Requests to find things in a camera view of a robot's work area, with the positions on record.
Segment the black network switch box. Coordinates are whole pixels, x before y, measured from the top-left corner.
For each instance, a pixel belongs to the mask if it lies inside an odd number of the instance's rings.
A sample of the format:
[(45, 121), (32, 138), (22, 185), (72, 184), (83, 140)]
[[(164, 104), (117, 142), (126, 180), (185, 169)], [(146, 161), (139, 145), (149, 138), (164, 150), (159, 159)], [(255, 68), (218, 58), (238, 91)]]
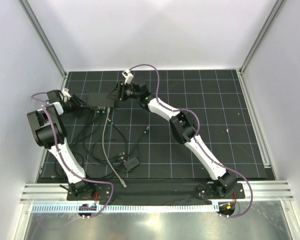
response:
[(115, 105), (115, 101), (108, 98), (108, 93), (91, 92), (88, 96), (87, 105), (91, 107), (113, 108)]

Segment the black ethernet cable pulled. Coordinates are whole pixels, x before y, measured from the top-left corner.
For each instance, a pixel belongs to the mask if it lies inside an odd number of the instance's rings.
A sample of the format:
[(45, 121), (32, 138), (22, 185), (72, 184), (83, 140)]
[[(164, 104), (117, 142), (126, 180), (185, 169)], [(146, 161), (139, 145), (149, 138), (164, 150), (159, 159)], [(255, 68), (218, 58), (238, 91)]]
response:
[(62, 117), (67, 132), (67, 142), (72, 149), (81, 141), (85, 130), (89, 129), (95, 112), (95, 108), (88, 108), (79, 113), (69, 113)]

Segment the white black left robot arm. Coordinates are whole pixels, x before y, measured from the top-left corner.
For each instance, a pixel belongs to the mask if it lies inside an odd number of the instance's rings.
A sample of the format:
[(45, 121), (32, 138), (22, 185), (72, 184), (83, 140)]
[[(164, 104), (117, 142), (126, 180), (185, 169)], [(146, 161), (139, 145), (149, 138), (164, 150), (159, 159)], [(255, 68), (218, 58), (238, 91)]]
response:
[(67, 89), (51, 90), (46, 95), (43, 107), (27, 114), (34, 140), (38, 146), (48, 150), (61, 166), (63, 177), (68, 181), (65, 188), (68, 193), (72, 197), (91, 200), (96, 188), (87, 181), (89, 177), (72, 153), (61, 119), (63, 114), (83, 110), (85, 103), (74, 94), (69, 94)]

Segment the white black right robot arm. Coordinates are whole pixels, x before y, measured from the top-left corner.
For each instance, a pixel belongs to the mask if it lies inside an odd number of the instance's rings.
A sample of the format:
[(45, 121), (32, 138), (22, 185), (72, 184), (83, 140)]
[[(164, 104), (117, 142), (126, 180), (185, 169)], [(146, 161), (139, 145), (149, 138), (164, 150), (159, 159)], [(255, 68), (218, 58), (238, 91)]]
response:
[(214, 182), (215, 192), (220, 198), (234, 196), (237, 185), (236, 173), (225, 167), (210, 151), (200, 136), (200, 120), (189, 109), (174, 108), (152, 94), (146, 84), (118, 83), (107, 95), (113, 101), (137, 100), (142, 109), (169, 122), (174, 139), (188, 148), (202, 163)]

